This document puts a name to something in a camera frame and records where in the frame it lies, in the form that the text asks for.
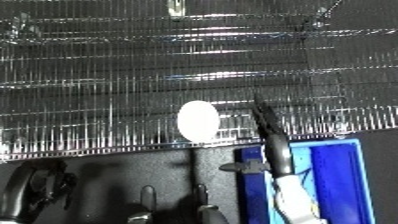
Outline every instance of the ping pong ball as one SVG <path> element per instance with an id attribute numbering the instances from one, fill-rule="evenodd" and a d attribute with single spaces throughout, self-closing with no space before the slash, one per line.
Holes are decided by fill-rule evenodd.
<path id="1" fill-rule="evenodd" d="M 178 130 L 193 143 L 210 142 L 220 127 L 216 108 L 205 101 L 191 101 L 183 105 L 177 117 Z"/>

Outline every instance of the blue box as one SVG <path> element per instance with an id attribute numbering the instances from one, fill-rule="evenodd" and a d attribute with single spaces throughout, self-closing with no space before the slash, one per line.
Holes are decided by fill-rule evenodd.
<path id="1" fill-rule="evenodd" d="M 329 224 L 374 224 L 357 139 L 291 143 L 296 174 Z M 242 161 L 261 159 L 260 147 L 243 149 Z M 269 173 L 244 175 L 248 224 L 284 224 L 275 210 Z"/>

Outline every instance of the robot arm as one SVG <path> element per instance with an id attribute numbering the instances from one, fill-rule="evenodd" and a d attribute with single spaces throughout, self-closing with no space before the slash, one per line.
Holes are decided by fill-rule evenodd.
<path id="1" fill-rule="evenodd" d="M 0 224 L 31 224 L 43 209 L 60 198 L 65 208 L 76 185 L 74 174 L 65 173 L 61 160 L 24 162 L 12 174 L 2 195 Z"/>

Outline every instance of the wire cage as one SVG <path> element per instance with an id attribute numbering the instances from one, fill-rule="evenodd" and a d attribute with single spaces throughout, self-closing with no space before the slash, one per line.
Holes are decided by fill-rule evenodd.
<path id="1" fill-rule="evenodd" d="M 396 11 L 374 0 L 0 0 L 0 154 L 193 147 L 176 125 L 192 100 L 221 118 L 201 146 L 253 143 L 253 93 L 293 139 L 396 128 Z"/>

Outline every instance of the metal clip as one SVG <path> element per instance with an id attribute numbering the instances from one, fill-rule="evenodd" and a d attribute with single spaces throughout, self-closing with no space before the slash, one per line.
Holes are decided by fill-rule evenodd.
<path id="1" fill-rule="evenodd" d="M 268 163 L 263 163 L 259 159 L 251 159 L 245 163 L 227 163 L 220 166 L 220 170 L 226 172 L 241 172 L 242 174 L 258 174 L 271 170 Z"/>

